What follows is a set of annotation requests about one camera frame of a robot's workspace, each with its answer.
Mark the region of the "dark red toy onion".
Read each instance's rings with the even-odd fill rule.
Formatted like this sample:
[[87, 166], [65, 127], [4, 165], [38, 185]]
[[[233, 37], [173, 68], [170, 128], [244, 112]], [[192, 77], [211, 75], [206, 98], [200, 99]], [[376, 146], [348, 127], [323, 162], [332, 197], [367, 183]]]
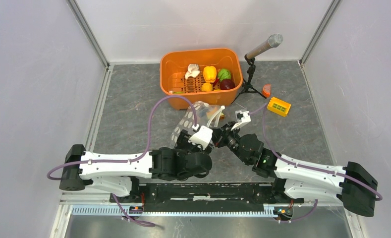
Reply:
[[224, 79], [220, 82], [221, 90], [231, 90], [235, 88], [235, 83], [231, 79]]

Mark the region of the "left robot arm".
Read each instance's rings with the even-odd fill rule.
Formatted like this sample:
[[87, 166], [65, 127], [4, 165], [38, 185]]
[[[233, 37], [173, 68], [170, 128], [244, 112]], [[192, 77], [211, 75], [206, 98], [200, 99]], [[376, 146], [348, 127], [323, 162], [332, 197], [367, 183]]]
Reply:
[[59, 188], [81, 191], [89, 186], [135, 202], [141, 195], [138, 178], [182, 181], [208, 175], [212, 134], [205, 126], [193, 135], [182, 130], [174, 148], [146, 154], [98, 154], [75, 144], [66, 155]]

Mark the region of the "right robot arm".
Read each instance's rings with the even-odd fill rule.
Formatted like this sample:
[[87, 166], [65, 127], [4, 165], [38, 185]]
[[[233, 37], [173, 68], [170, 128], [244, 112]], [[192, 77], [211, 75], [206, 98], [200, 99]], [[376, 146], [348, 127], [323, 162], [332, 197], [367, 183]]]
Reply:
[[274, 178], [272, 198], [318, 200], [341, 204], [346, 210], [373, 217], [377, 195], [377, 180], [359, 163], [331, 166], [294, 159], [265, 148], [257, 135], [240, 136], [235, 122], [213, 128], [212, 142], [227, 147], [241, 162], [263, 178]]

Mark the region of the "white toy garlic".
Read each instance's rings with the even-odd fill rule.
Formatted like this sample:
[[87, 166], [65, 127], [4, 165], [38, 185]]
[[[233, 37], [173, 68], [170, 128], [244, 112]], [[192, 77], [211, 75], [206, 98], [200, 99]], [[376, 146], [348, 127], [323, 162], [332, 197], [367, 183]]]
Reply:
[[200, 74], [200, 67], [198, 64], [192, 63], [187, 67], [187, 72], [185, 73], [184, 78], [187, 80], [189, 78], [196, 78]]

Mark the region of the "orange plastic basket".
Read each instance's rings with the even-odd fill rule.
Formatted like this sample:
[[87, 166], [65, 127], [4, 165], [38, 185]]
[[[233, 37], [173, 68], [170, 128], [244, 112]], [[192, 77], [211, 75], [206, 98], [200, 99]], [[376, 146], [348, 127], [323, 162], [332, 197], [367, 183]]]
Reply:
[[[196, 78], [185, 79], [189, 64], [198, 64], [200, 74]], [[214, 66], [219, 72], [226, 68], [231, 72], [231, 80], [235, 88], [221, 90], [220, 82], [211, 92], [202, 92], [201, 86], [206, 83], [203, 78], [203, 69]], [[184, 92], [183, 96], [191, 102], [203, 101], [210, 105], [229, 106], [237, 96], [242, 85], [242, 72], [237, 54], [227, 48], [202, 49], [171, 52], [163, 56], [160, 61], [160, 88], [165, 95], [174, 95], [173, 92]]]

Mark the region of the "red toy chili pepper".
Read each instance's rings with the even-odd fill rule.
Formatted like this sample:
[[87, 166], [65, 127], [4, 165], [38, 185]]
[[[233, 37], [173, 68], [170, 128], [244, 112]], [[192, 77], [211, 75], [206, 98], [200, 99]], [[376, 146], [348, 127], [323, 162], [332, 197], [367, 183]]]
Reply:
[[216, 80], [214, 81], [214, 83], [213, 83], [213, 87], [215, 87], [216, 85], [217, 85], [217, 83], [219, 83], [219, 79], [218, 78], [216, 78]]

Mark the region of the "yellow toy bell pepper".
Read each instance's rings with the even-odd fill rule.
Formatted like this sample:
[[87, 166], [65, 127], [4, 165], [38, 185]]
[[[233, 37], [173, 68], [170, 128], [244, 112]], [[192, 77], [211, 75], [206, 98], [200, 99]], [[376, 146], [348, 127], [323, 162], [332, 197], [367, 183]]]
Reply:
[[204, 67], [203, 78], [207, 83], [214, 83], [217, 78], [217, 69], [212, 65]]

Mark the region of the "green toy lettuce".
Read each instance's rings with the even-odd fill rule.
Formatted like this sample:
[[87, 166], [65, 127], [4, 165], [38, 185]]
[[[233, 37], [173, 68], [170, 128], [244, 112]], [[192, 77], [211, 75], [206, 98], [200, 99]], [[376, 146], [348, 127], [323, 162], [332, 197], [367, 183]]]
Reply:
[[217, 78], [219, 82], [222, 82], [223, 80], [231, 79], [231, 72], [226, 68], [222, 68], [217, 73]]

